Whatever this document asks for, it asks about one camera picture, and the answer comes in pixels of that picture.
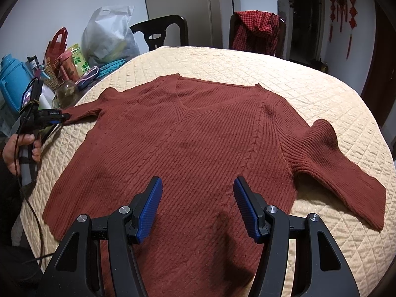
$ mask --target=neckline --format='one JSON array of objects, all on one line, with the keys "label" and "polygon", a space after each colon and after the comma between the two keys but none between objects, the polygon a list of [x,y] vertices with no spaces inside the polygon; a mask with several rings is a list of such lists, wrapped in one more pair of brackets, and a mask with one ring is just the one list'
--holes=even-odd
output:
[{"label": "neckline", "polygon": [[[229,104],[239,102],[241,100],[244,100],[244,99],[246,99],[248,97],[252,97],[252,96],[255,98],[259,98],[259,100],[262,100],[264,98],[263,96],[268,95],[268,92],[269,92],[263,86],[261,86],[259,83],[256,85],[237,85],[237,84],[230,84],[230,83],[219,83],[219,82],[215,82],[215,81],[207,81],[207,80],[202,80],[202,79],[197,79],[197,78],[183,77],[179,73],[174,74],[172,76],[175,76],[176,79],[172,79],[172,83],[168,85],[168,91],[171,95],[171,98],[174,100],[175,106],[177,106],[183,114],[188,113],[189,115],[196,114],[199,112],[207,112],[209,110],[215,110],[215,109],[227,106]],[[245,89],[250,89],[250,91],[247,91],[246,93],[244,93],[240,96],[237,96],[237,97],[234,97],[231,99],[227,99],[222,102],[217,102],[215,104],[211,104],[211,105],[197,108],[197,109],[191,109],[191,108],[186,107],[183,104],[183,102],[181,101],[181,99],[179,98],[179,96],[177,94],[176,85],[180,79],[189,79],[189,80],[196,81],[199,83],[208,83],[208,84],[212,84],[212,85],[241,87],[241,88],[245,88]]]}]

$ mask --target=brown wooden door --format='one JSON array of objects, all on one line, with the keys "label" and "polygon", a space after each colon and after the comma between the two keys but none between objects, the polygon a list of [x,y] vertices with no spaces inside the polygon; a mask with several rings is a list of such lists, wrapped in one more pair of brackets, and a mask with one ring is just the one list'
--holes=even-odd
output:
[{"label": "brown wooden door", "polygon": [[383,126],[396,99],[396,31],[377,3],[375,13],[375,45],[362,99]]}]

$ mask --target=pink lid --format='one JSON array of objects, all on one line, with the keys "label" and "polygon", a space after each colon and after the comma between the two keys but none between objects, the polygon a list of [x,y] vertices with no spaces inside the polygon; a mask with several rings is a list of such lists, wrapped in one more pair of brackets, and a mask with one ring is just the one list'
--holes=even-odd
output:
[{"label": "pink lid", "polygon": [[70,58],[72,56],[72,52],[70,50],[66,50],[64,53],[62,53],[58,59],[60,62]]}]

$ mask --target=silver screw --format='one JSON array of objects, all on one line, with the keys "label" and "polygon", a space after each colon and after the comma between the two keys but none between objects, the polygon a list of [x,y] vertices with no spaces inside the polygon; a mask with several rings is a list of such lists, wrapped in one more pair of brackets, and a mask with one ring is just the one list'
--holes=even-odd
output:
[{"label": "silver screw", "polygon": [[278,212],[278,208],[274,205],[268,205],[267,206],[267,211],[269,213],[277,213]]},{"label": "silver screw", "polygon": [[77,221],[78,221],[78,222],[85,222],[85,221],[87,221],[87,219],[88,219],[88,217],[87,217],[86,214],[80,214],[80,215],[77,217]]},{"label": "silver screw", "polygon": [[127,205],[124,205],[123,207],[119,208],[118,212],[122,213],[122,214],[125,214],[125,213],[128,213],[130,210],[131,210],[130,207],[128,207]]},{"label": "silver screw", "polygon": [[309,218],[310,218],[313,222],[319,221],[319,219],[320,219],[320,217],[319,217],[316,213],[310,213],[310,214],[309,214]]}]

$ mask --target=red wall hanging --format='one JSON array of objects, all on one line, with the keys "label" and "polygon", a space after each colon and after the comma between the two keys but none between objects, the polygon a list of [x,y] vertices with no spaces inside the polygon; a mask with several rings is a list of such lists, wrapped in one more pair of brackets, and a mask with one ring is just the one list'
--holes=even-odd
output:
[{"label": "red wall hanging", "polygon": [[334,21],[334,19],[335,19],[335,14],[334,14],[334,11],[335,11],[334,2],[335,2],[335,0],[330,0],[330,1],[331,1],[331,7],[330,7],[330,10],[331,10],[331,14],[330,14],[331,26],[330,26],[330,37],[329,37],[329,41],[331,42],[331,39],[332,39],[332,37],[333,37],[333,21]]},{"label": "red wall hanging", "polygon": [[350,47],[352,45],[352,30],[355,29],[356,26],[357,26],[357,23],[355,21],[355,16],[358,14],[357,10],[355,9],[356,0],[349,0],[349,1],[350,1],[351,5],[352,5],[351,9],[349,10],[349,13],[351,14],[352,18],[349,21],[349,24],[350,24],[350,27],[351,27],[351,34],[350,34],[350,37],[349,37],[348,53],[346,54],[346,58],[347,59],[349,57]]},{"label": "red wall hanging", "polygon": [[344,12],[345,12],[345,22],[348,22],[348,0],[337,0],[337,21],[338,21],[338,13],[341,14],[340,32],[343,31]]}]

